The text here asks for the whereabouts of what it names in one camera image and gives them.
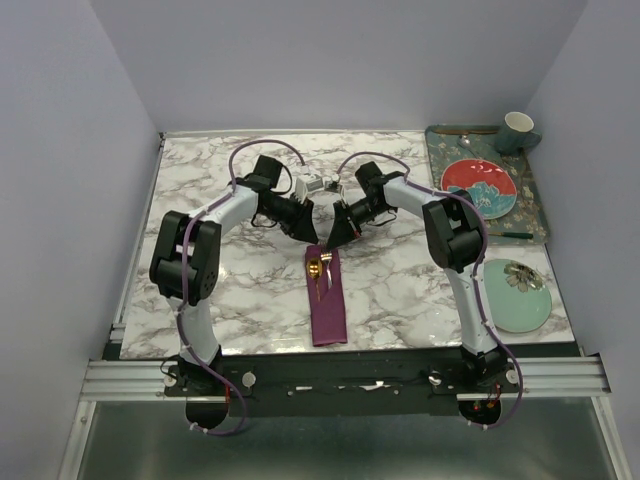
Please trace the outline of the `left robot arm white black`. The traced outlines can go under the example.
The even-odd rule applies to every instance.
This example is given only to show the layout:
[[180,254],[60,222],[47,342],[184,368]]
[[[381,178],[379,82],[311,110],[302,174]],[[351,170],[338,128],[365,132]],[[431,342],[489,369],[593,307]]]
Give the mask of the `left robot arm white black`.
[[252,172],[232,177],[224,193],[192,213],[167,212],[160,225],[149,268],[151,282],[176,315],[180,357],[193,364],[187,382],[201,395],[214,393],[222,380],[213,364],[220,345],[213,331],[210,301],[219,276],[224,235],[261,215],[289,238],[315,244],[314,203],[275,191],[285,166],[261,155]]

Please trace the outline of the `gold spoon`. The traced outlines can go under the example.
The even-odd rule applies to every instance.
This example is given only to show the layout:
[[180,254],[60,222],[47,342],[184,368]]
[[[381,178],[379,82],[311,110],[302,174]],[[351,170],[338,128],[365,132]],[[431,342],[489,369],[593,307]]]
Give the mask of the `gold spoon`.
[[312,257],[306,262],[307,275],[313,280],[317,300],[321,300],[320,279],[323,272],[323,263],[319,257]]

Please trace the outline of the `purple cloth napkin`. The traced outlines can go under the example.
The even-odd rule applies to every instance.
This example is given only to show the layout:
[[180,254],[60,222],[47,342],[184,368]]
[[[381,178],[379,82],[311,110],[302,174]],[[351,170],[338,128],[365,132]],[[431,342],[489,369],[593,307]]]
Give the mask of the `purple cloth napkin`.
[[[319,258],[320,253],[320,245],[307,247],[304,256],[305,271],[307,263],[314,258]],[[305,272],[310,306],[311,339],[314,347],[346,344],[348,341],[341,263],[337,250],[332,252],[329,271],[332,277],[331,286],[328,286],[326,271],[322,272],[319,279],[314,279],[307,271]]]

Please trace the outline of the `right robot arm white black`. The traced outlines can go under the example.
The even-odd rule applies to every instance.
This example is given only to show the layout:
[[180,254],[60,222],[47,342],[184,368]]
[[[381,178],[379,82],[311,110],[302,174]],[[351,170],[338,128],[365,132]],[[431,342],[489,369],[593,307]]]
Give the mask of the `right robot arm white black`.
[[429,254],[445,272],[461,324],[460,379],[480,392],[493,384],[508,364],[489,308],[484,285],[488,233],[482,215],[464,190],[434,191],[394,171],[383,173],[371,161],[356,170],[364,197],[334,203],[334,222],[326,246],[334,250],[362,234],[362,225],[390,210],[404,210],[423,220]]

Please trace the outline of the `silver fork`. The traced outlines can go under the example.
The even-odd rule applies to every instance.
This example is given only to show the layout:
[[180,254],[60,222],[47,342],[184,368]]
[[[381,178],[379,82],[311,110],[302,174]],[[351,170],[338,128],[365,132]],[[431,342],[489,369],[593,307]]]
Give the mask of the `silver fork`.
[[333,255],[331,251],[322,251],[320,254],[320,259],[324,265],[324,270],[327,276],[327,288],[330,289],[333,286],[333,277],[331,272],[331,262],[333,259]]

